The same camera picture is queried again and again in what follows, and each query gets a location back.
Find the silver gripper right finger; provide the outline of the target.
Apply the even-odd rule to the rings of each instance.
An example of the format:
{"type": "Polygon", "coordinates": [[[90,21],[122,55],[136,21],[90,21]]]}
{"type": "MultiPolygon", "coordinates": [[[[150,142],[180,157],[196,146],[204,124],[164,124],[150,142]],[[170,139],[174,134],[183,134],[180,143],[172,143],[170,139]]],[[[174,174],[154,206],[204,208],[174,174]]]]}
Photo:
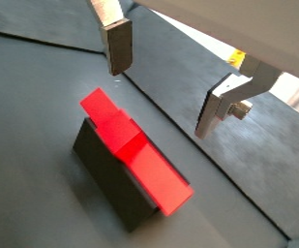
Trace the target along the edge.
{"type": "Polygon", "coordinates": [[[228,116],[239,120],[252,108],[247,99],[267,92],[282,70],[247,55],[239,67],[240,75],[227,74],[208,90],[198,116],[194,134],[204,139],[228,116]]]}

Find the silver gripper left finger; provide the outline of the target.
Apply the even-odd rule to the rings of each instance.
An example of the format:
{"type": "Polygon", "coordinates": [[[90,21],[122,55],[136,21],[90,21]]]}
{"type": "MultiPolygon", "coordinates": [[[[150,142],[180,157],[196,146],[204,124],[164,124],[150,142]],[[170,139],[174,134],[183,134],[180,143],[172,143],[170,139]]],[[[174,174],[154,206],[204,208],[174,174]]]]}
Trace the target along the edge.
{"type": "Polygon", "coordinates": [[[99,22],[108,72],[116,76],[132,64],[132,21],[127,14],[132,0],[87,0],[99,22]]]}

